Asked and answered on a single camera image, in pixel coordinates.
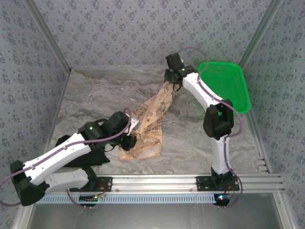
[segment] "green basket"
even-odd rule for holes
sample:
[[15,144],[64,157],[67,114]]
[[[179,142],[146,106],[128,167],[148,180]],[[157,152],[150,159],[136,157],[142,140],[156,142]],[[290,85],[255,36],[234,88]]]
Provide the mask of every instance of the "green basket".
[[[205,68],[206,63],[200,64],[198,72]],[[242,68],[231,62],[208,63],[208,67],[201,75],[201,79],[218,96],[230,99],[233,107],[241,114],[249,112],[251,102]]]

